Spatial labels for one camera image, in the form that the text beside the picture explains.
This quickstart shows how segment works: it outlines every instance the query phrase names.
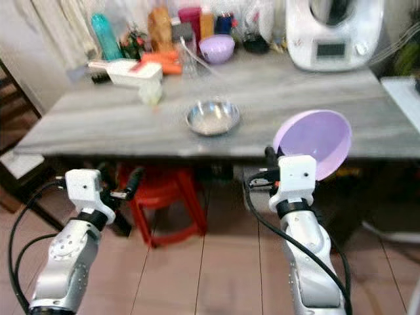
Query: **stainless steel bowl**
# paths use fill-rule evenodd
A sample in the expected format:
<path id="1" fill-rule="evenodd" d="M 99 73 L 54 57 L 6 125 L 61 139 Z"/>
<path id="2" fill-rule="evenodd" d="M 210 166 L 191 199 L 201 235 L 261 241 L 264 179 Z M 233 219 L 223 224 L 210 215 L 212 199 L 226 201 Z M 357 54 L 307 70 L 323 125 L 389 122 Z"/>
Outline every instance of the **stainless steel bowl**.
<path id="1" fill-rule="evenodd" d="M 186 123 L 196 133 L 215 136 L 227 133 L 240 120 L 238 108 L 227 101 L 198 102 L 186 116 Z"/>

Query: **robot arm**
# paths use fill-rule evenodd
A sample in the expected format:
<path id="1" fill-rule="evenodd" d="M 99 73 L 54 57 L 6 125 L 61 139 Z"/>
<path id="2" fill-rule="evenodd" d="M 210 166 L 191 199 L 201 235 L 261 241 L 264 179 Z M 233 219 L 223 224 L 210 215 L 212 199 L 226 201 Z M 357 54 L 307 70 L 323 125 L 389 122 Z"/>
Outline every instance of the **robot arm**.
<path id="1" fill-rule="evenodd" d="M 331 240 L 310 210 L 315 189 L 316 161 L 310 156 L 283 156 L 278 161 L 281 185 L 269 206 L 281 219 L 282 230 L 311 250 L 329 269 Z M 343 296 L 321 267 L 285 241 L 290 263 L 289 284 L 298 315 L 345 315 Z"/>
<path id="2" fill-rule="evenodd" d="M 136 169 L 126 189 L 114 197 L 131 198 L 141 174 L 141 169 Z M 68 171 L 66 186 L 79 215 L 69 221 L 49 247 L 47 265 L 38 277 L 30 303 L 31 315 L 76 314 L 86 291 L 89 269 L 98 253 L 100 232 L 115 219 L 115 213 L 100 199 L 99 171 Z"/>

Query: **white kitchen appliance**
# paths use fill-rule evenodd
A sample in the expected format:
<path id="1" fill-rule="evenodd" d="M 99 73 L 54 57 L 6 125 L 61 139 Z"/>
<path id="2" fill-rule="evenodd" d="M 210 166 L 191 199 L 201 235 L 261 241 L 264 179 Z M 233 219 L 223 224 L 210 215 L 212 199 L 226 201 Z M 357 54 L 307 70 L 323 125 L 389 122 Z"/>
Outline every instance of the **white kitchen appliance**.
<path id="1" fill-rule="evenodd" d="M 384 0 L 287 0 L 286 36 L 293 62 L 336 72 L 366 64 L 377 47 Z"/>

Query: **red stool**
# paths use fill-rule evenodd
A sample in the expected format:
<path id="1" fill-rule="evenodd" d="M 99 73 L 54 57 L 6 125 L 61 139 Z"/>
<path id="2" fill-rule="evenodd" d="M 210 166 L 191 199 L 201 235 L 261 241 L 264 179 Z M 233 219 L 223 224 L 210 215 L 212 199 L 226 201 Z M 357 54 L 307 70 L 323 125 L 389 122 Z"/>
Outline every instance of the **red stool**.
<path id="1" fill-rule="evenodd" d="M 120 186 L 124 187 L 133 167 L 119 168 Z M 168 236 L 155 237 L 144 214 L 143 208 L 158 210 L 182 200 L 192 220 L 192 224 Z M 144 242 L 150 247 L 168 245 L 185 240 L 192 234 L 204 235 L 207 230 L 203 209 L 197 199 L 194 179 L 189 169 L 146 168 L 144 177 L 135 197 L 130 202 L 131 211 Z"/>

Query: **gray marble table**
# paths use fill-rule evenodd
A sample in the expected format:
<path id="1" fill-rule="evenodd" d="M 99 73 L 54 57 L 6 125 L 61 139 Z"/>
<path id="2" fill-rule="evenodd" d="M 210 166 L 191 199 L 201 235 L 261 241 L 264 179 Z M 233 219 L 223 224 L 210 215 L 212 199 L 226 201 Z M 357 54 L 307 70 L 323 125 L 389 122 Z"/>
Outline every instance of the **gray marble table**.
<path id="1" fill-rule="evenodd" d="M 22 154 L 61 157 L 260 159 L 278 128 L 305 110 L 344 114 L 353 128 L 351 158 L 420 158 L 420 136 L 368 70 L 308 73 L 287 55 L 239 51 L 216 67 L 220 77 L 166 77 L 157 108 L 136 89 L 87 85 L 65 94 L 16 147 Z M 196 100 L 225 98 L 238 106 L 240 124 L 205 138 L 185 115 Z"/>

